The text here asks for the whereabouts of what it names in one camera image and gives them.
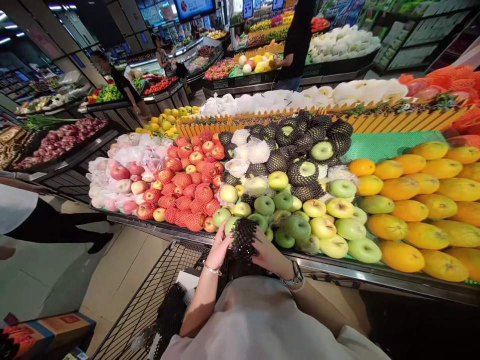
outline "shoe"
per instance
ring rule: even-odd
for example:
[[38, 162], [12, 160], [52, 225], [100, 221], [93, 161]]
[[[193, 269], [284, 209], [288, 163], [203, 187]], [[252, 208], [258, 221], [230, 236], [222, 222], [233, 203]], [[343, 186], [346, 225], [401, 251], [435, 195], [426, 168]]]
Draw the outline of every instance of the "shoe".
[[110, 240], [112, 240], [114, 237], [114, 234], [107, 232], [105, 233], [105, 238], [99, 241], [95, 241], [93, 245], [91, 246], [90, 249], [88, 249], [87, 253], [89, 254], [96, 254], [99, 251], [101, 251], [105, 245], [109, 243]]

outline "wristwatch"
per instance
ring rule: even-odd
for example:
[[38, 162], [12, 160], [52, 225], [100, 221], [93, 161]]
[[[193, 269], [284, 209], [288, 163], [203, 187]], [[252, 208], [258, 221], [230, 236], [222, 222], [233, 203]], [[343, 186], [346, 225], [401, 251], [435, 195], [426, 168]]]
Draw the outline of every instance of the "wristwatch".
[[281, 283], [285, 285], [286, 287], [291, 287], [295, 286], [298, 284], [301, 284], [304, 281], [304, 275], [302, 274], [302, 270], [300, 270], [300, 266], [296, 261], [292, 260], [292, 266], [293, 266], [293, 279], [291, 280], [285, 280], [285, 279], [280, 279]]

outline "shopping cart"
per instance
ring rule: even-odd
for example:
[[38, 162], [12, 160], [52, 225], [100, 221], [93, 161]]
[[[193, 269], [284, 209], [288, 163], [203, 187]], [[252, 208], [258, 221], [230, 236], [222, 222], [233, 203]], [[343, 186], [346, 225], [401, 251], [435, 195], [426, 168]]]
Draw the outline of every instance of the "shopping cart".
[[[157, 310], [170, 287], [175, 284], [179, 272], [186, 268], [201, 270], [210, 248], [210, 245], [183, 239], [171, 241], [92, 359], [146, 359], [149, 349], [144, 346], [132, 348], [132, 343], [154, 324]], [[223, 275], [218, 280], [217, 299], [229, 281], [227, 268], [228, 259], [225, 259], [221, 269]]]

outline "hand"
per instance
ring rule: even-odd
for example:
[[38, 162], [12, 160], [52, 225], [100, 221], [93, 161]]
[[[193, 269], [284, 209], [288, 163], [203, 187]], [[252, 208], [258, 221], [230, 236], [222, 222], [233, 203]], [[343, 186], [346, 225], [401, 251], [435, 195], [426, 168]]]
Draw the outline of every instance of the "hand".
[[215, 240], [213, 241], [213, 245], [211, 246], [210, 253], [206, 258], [206, 265], [213, 269], [218, 270], [222, 267], [224, 263], [225, 255], [227, 254], [227, 250], [229, 248], [230, 243], [232, 242], [232, 233], [228, 233], [225, 236], [225, 223], [227, 220], [221, 223], [218, 231], [215, 235]]
[[258, 251], [258, 256], [252, 256], [251, 262], [278, 275], [282, 279], [293, 279], [295, 273], [292, 262], [267, 239], [258, 226], [253, 237], [254, 242], [251, 245]]

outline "white shirt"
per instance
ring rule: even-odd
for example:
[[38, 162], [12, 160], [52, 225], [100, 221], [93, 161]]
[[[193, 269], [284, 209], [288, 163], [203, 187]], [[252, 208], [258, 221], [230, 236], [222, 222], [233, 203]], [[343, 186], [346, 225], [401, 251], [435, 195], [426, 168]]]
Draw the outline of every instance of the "white shirt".
[[349, 326], [337, 338], [301, 312], [280, 281], [244, 276], [232, 281], [195, 338], [172, 337], [162, 360], [388, 360]]
[[36, 192], [0, 184], [0, 234], [18, 228], [37, 206]]

